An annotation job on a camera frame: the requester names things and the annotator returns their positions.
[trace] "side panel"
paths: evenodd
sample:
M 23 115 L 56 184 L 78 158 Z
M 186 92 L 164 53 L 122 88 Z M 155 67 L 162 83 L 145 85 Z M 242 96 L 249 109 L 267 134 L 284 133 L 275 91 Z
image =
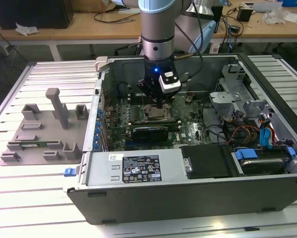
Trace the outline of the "side panel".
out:
M 281 211 L 297 200 L 297 178 L 106 190 L 69 190 L 92 225 Z

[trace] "computer case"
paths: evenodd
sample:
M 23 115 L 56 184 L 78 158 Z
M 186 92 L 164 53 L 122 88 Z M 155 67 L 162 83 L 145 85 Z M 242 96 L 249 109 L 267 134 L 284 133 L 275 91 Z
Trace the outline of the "computer case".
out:
M 15 29 L 22 26 L 37 28 L 67 28 L 73 18 L 71 0 L 0 0 L 0 26 Z

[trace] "white paper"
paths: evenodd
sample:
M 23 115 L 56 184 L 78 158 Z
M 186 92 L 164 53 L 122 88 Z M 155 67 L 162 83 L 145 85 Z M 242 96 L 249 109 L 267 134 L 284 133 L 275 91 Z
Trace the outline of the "white paper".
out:
M 17 28 L 15 28 L 15 30 L 24 36 L 27 36 L 29 34 L 39 33 L 37 27 L 35 27 L 35 26 L 27 27 L 27 26 L 21 26 L 17 23 L 16 23 L 16 26 L 17 26 Z
M 296 22 L 297 20 L 297 14 L 296 13 L 288 13 L 285 17 L 284 17 L 285 21 L 291 21 L 291 22 Z
M 124 154 L 109 154 L 109 161 L 123 160 Z

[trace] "motherboard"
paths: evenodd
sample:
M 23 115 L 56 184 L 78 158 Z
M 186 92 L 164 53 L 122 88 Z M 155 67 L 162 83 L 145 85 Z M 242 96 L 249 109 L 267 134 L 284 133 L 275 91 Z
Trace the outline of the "motherboard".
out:
M 211 144 L 201 122 L 206 99 L 176 95 L 161 109 L 150 99 L 106 99 L 105 131 L 109 151 L 172 149 Z

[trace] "black box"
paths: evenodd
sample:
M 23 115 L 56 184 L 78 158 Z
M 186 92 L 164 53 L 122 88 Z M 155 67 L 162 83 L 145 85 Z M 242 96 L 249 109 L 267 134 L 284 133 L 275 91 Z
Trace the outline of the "black box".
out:
M 237 19 L 239 21 L 245 21 L 248 22 L 249 19 L 251 18 L 251 15 L 253 13 L 253 9 L 251 8 L 239 8 L 238 10 L 238 15 L 237 15 Z
M 0 0 L 0 26 L 15 29 L 22 26 L 37 28 L 67 28 L 73 18 L 71 0 Z
M 213 0 L 211 10 L 213 12 L 213 20 L 217 23 L 214 33 L 217 33 L 220 24 L 220 18 L 223 11 L 222 3 L 220 3 L 219 0 Z

